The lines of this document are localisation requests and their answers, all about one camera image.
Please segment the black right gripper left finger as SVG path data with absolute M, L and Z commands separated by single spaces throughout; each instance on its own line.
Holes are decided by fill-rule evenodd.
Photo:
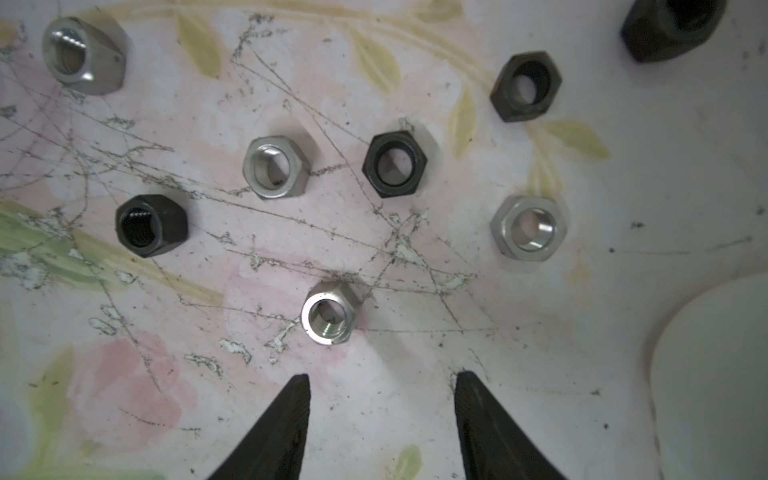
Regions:
M 310 379 L 299 374 L 282 388 L 212 479 L 297 479 L 310 416 Z

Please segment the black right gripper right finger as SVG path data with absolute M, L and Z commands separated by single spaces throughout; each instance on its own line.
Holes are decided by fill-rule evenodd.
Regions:
M 565 479 L 475 373 L 457 375 L 454 407 L 468 479 Z

